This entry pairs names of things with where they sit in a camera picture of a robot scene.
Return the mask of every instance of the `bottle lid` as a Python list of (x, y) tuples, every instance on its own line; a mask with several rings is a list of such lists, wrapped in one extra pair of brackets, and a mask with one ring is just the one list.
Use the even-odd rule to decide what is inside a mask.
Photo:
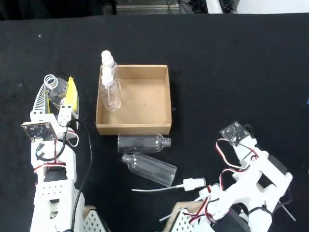
[(110, 67), (103, 67), (102, 70), (102, 84), (104, 86), (111, 86), (114, 83), (114, 76)]
[(113, 66), (114, 64), (114, 58), (112, 57), (112, 54), (110, 51), (108, 50), (105, 50), (101, 53), (101, 56), (102, 56), (102, 64), (104, 66)]
[(123, 163), (130, 163), (130, 161), (131, 161), (131, 156), (128, 155), (127, 153), (124, 153), (124, 154), (122, 155), (122, 157), (121, 157), (121, 161), (122, 161)]

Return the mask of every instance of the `plastic bottle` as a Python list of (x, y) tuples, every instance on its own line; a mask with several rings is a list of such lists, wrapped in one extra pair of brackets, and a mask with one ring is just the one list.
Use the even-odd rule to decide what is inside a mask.
[(112, 57), (111, 52), (108, 50), (105, 50), (101, 53), (101, 57), (102, 57), (101, 68), (103, 69), (103, 67), (110, 67), (113, 71), (114, 79), (119, 80), (118, 64), (114, 61), (114, 58)]
[(60, 109), (61, 101), (66, 97), (68, 91), (67, 81), (49, 74), (44, 77), (44, 84), (48, 99), (57, 109)]
[(161, 134), (118, 135), (118, 152), (159, 152), (171, 146), (171, 139)]
[(99, 89), (104, 107), (108, 111), (118, 110), (121, 106), (119, 85), (117, 80), (114, 79), (110, 67), (103, 68), (100, 80)]
[(121, 161), (127, 164), (131, 172), (168, 187), (171, 186), (177, 171), (175, 166), (143, 153), (124, 154)]

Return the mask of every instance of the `robotic arm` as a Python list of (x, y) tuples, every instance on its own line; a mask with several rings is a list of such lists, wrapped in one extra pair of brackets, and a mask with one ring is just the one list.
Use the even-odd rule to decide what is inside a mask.
[(76, 156), (67, 142), (78, 139), (73, 128), (78, 128), (79, 103), (71, 78), (61, 102), (56, 118), (50, 113), (43, 84), (30, 113), (31, 121), (21, 125), (31, 139), (31, 164), (38, 177), (30, 232), (90, 231), (91, 220), (96, 221), (98, 231), (105, 232), (96, 212), (89, 213), (84, 222), (84, 196), (74, 186)]
[[(293, 177), (276, 158), (261, 150), (257, 146), (257, 140), (238, 122), (223, 129), (221, 135), (223, 138), (217, 142), (229, 142), (241, 166), (239, 169), (230, 167), (223, 170), (234, 173), (236, 183), (229, 188), (224, 189), (222, 172), (219, 184), (200, 191), (200, 196), (206, 204), (199, 215), (204, 212), (205, 217), (195, 215), (196, 218), (201, 218), (196, 231), (225, 231), (219, 229), (218, 225), (225, 217), (229, 217), (232, 205), (242, 203), (248, 209), (248, 215), (242, 212), (242, 215), (237, 217), (242, 217), (248, 224), (243, 226), (240, 223), (242, 229), (240, 231), (267, 232), (272, 223), (272, 213)], [(218, 145), (217, 150), (226, 161)], [(268, 179), (269, 183), (262, 186), (260, 184), (262, 179)]]

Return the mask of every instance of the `cardboard box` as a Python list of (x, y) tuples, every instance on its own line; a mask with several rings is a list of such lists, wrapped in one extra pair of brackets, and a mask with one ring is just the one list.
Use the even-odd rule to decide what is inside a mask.
[(169, 134), (172, 119), (167, 65), (119, 65), (122, 105), (105, 109), (98, 91), (96, 126), (101, 135)]

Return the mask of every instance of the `circuit board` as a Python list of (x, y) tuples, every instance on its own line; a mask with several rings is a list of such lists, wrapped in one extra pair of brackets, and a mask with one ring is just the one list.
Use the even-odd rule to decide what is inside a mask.
[[(220, 134), (223, 138), (235, 141), (238, 132), (242, 129), (242, 125), (240, 125), (237, 121), (229, 125), (228, 127), (224, 128), (220, 131)], [(250, 133), (246, 129), (242, 129), (239, 134), (239, 140), (246, 138)]]
[(55, 140), (56, 133), (50, 122), (25, 122), (21, 125), (32, 142), (38, 139), (43, 141)]

